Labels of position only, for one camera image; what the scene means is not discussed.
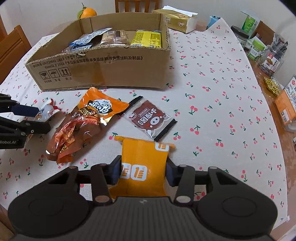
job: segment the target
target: black lid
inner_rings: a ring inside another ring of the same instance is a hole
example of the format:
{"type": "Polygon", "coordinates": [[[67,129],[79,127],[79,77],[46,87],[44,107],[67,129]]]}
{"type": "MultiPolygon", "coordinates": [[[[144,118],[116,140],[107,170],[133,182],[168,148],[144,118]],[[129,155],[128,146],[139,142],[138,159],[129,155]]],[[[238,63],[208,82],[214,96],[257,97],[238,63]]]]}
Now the black lid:
{"type": "Polygon", "coordinates": [[[248,38],[249,38],[248,33],[247,33],[246,31],[242,30],[241,28],[238,28],[238,27],[232,25],[232,26],[231,26],[231,30],[232,30],[235,34],[237,34],[237,35],[239,35],[239,36],[241,36],[241,37],[243,37],[243,38],[245,38],[245,39],[248,39],[248,38]]]}

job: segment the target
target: wooden table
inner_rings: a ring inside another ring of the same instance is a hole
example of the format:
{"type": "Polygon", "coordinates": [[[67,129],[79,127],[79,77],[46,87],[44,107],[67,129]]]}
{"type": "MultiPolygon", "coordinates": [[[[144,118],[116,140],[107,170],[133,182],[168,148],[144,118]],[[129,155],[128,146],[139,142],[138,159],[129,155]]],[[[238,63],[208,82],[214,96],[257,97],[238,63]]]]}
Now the wooden table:
{"type": "Polygon", "coordinates": [[[268,76],[260,70],[254,61],[250,60],[250,63],[276,125],[286,167],[288,215],[290,216],[290,221],[283,223],[271,232],[272,237],[277,240],[296,224],[296,152],[293,146],[293,138],[296,136],[296,133],[288,132],[283,128],[279,112],[274,105],[275,96],[268,91],[263,79],[268,76]]]}

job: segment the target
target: wall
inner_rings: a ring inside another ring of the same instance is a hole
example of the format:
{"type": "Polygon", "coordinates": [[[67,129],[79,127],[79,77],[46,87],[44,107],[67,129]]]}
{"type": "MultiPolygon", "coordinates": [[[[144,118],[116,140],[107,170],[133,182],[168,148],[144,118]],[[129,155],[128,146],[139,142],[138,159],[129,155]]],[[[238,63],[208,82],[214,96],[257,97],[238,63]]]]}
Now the wall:
{"type": "MultiPolygon", "coordinates": [[[[115,12],[114,0],[83,0],[83,3],[94,8],[98,15],[115,12]]],[[[296,46],[296,17],[280,1],[162,0],[160,6],[164,5],[198,12],[199,18],[207,22],[210,15],[217,15],[223,17],[230,26],[242,26],[246,16],[241,10],[253,11],[265,24],[289,41],[289,52],[276,78],[285,85],[295,73],[293,60],[296,50],[293,46],[296,46]]],[[[54,27],[75,20],[81,8],[81,0],[7,0],[0,6],[0,15],[8,33],[20,24],[31,45],[34,45],[54,27]]]]}

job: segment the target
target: orange fruit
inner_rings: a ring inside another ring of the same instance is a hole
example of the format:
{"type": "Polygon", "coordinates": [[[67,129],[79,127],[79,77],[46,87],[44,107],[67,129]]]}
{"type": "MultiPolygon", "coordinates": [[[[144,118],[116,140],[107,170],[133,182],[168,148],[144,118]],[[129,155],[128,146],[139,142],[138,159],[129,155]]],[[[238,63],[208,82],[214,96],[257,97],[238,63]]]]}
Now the orange fruit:
{"type": "Polygon", "coordinates": [[[85,7],[83,4],[82,4],[82,6],[83,6],[82,10],[80,10],[77,14],[77,19],[89,18],[89,17],[96,16],[95,10],[93,10],[92,8],[89,8],[89,7],[85,7]]]}

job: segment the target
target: cherry print tablecloth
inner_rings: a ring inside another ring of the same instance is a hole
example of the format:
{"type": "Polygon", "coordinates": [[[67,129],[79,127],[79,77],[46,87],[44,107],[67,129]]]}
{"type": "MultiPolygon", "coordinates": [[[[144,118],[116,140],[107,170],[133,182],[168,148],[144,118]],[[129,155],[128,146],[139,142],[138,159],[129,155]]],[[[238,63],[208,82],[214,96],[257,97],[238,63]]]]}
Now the cherry print tablecloth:
{"type": "MultiPolygon", "coordinates": [[[[42,92],[24,66],[54,36],[43,37],[11,71],[0,90],[36,107],[53,98],[67,113],[86,90],[42,92]]],[[[170,30],[170,42],[167,84],[162,90],[102,91],[126,102],[142,95],[174,116],[178,123],[163,138],[176,145],[170,158],[177,165],[187,164],[197,170],[217,166],[264,193],[278,208],[277,227],[288,219],[283,154],[269,107],[241,45],[223,19],[205,32],[170,30]]],[[[23,120],[12,113],[1,116],[23,120]]],[[[48,140],[64,116],[54,116],[52,131],[34,135],[25,149],[0,150],[0,203],[5,208],[16,196],[71,165],[57,165],[45,157],[48,140]]],[[[100,162],[110,163],[121,154],[120,143],[114,141],[116,135],[149,140],[124,118],[114,117],[104,135],[91,139],[77,152],[74,165],[82,170],[100,162]]],[[[90,187],[81,185],[81,194],[91,199],[90,187]]],[[[203,187],[197,187],[196,199],[204,195],[203,187]]]]}

